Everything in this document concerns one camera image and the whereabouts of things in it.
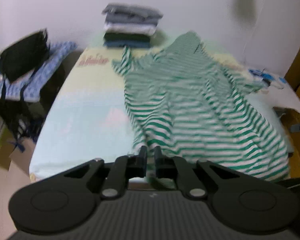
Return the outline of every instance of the blue patterned fabric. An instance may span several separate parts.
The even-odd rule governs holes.
[[[60,42],[51,44],[50,46],[50,58],[44,62],[42,67],[34,75],[32,81],[27,86],[24,92],[24,99],[26,102],[38,102],[40,100],[40,90],[51,78],[54,72],[58,69],[61,62],[72,51],[77,48],[77,44],[72,41]],[[21,80],[10,84],[8,80],[6,82],[6,99],[7,100],[20,100],[20,90],[28,82],[32,71],[27,73]],[[0,82],[0,97],[2,91],[3,81]]]

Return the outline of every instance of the floor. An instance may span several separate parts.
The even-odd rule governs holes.
[[[29,175],[24,170],[25,166],[29,168],[33,150],[34,147],[27,148],[24,154],[19,154],[22,156],[20,158],[17,153],[17,164],[11,162],[9,171],[0,168],[0,240],[7,239],[16,230],[8,212],[8,203],[14,192],[31,183]],[[297,149],[289,159],[289,163],[291,177],[300,177],[300,157]]]

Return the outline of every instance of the folded clothing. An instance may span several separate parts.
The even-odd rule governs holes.
[[[150,42],[129,40],[105,41],[104,46],[108,48],[124,46],[128,46],[130,48],[150,48]]]
[[[150,42],[150,37],[144,34],[129,34],[129,33],[106,33],[103,37],[105,41],[142,41]]]
[[[156,26],[151,24],[134,24],[134,23],[110,23],[105,22],[104,30],[106,32],[117,33],[133,33],[153,35],[156,31]]]
[[[109,3],[106,6],[106,8],[102,11],[102,13],[120,13],[126,15],[138,15],[144,18],[151,17],[157,19],[161,19],[163,17],[162,13],[160,13],[157,9],[122,3]]]
[[[108,13],[106,15],[106,22],[111,23],[137,23],[137,24],[152,24],[158,25],[158,18],[142,17],[140,15],[129,15],[121,13]]]

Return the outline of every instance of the white wall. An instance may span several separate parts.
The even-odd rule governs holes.
[[[45,27],[51,40],[73,40],[84,48],[102,32],[100,12],[108,2],[156,7],[164,14],[159,27],[165,32],[195,30],[247,65],[280,74],[300,46],[300,0],[0,0],[0,50]]]

